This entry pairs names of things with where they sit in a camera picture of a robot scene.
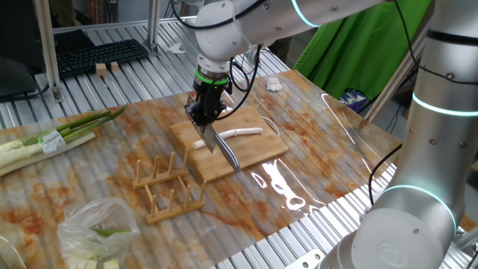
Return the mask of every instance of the small wooden block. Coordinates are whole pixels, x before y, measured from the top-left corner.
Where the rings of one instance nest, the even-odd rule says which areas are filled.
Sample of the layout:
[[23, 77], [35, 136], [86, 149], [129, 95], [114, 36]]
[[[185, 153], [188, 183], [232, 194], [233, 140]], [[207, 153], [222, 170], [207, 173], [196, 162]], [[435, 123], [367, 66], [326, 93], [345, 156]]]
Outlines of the small wooden block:
[[188, 212], [200, 209], [204, 205], [206, 205], [206, 202], [204, 201], [202, 202], [190, 201], [187, 207], [184, 207], [183, 205], [176, 205], [176, 206], [173, 206], [173, 209], [171, 210], [171, 212], [168, 209], [164, 209], [164, 210], [155, 212], [154, 217], [150, 214], [147, 215], [146, 222], [148, 223], [148, 225], [152, 225], [152, 224], [161, 222], [163, 220], [169, 220], [170, 218], [178, 217], [179, 215], [186, 214]]
[[118, 71], [120, 70], [120, 66], [118, 65], [117, 62], [111, 63], [111, 71]]
[[174, 169], [171, 171], [171, 174], [168, 172], [165, 173], [160, 173], [156, 176], [156, 179], [153, 179], [151, 176], [144, 177], [140, 179], [140, 182], [135, 179], [133, 180], [133, 187], [135, 190], [141, 189], [145, 185], [154, 185], [154, 184], [160, 184], [160, 183], [165, 183], [174, 179], [177, 179], [178, 176], [189, 176], [189, 171], [184, 171], [183, 169]]
[[105, 64], [96, 64], [96, 74], [99, 76], [106, 76], [108, 71]]

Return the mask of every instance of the cutting board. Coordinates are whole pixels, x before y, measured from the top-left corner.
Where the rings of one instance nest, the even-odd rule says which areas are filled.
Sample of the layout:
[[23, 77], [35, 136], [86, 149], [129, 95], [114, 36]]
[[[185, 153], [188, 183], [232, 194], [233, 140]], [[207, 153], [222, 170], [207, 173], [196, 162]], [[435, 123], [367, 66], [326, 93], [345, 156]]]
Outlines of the cutting board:
[[[260, 164], [289, 150], [253, 107], [240, 108], [230, 117], [213, 123], [213, 127], [218, 133], [232, 129], [263, 128], [262, 134], [226, 138], [226, 143], [236, 154], [241, 169]], [[217, 147], [212, 153], [207, 147], [193, 149], [193, 142], [200, 140], [201, 137], [191, 122], [175, 124], [171, 126], [171, 131], [181, 146], [180, 151], [190, 150], [190, 160], [202, 180], [214, 181], [234, 173]]]

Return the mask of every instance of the keyboard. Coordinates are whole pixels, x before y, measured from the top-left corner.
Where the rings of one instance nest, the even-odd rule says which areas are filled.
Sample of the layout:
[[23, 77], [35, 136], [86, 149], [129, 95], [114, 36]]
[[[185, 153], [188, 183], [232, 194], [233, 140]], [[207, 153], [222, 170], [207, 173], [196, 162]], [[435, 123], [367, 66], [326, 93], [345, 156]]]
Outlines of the keyboard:
[[88, 49], [57, 54], [58, 72], [64, 78], [96, 69], [96, 64], [118, 64], [148, 56], [136, 40], [123, 40]]

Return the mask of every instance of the leek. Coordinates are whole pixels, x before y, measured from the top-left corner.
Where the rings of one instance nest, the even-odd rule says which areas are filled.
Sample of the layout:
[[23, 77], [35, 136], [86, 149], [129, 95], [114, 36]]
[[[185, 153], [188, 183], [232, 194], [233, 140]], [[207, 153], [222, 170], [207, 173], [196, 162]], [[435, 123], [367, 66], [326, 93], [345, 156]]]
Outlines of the leek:
[[68, 146], [70, 142], [89, 134], [91, 129], [100, 127], [108, 121], [116, 119], [126, 108], [127, 105], [115, 113], [106, 111], [103, 113], [92, 114], [83, 117], [80, 120], [0, 145], [0, 170], [6, 168], [6, 166], [11, 166], [12, 164], [19, 163], [22, 160], [43, 153], [43, 149], [38, 144], [39, 140], [42, 140], [43, 137], [52, 132], [59, 132]]
[[120, 230], [112, 230], [112, 229], [95, 229], [95, 228], [90, 228], [90, 230], [95, 231], [99, 235], [103, 237], [110, 237], [114, 235], [117, 232], [130, 232], [130, 230], [127, 229], [120, 229]]

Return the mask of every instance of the metal grating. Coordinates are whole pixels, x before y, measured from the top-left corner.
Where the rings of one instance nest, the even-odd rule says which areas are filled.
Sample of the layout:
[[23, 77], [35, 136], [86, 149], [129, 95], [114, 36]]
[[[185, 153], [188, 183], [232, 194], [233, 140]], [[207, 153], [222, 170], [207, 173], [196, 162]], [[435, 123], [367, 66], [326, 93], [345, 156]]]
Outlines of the metal grating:
[[[394, 173], [392, 165], [375, 180], [373, 192], [385, 187]], [[368, 206], [368, 186], [365, 185], [229, 257], [215, 268], [284, 268], [312, 250], [318, 250], [322, 259], [345, 235], [359, 227]], [[452, 244], [440, 269], [465, 268], [470, 259]]]

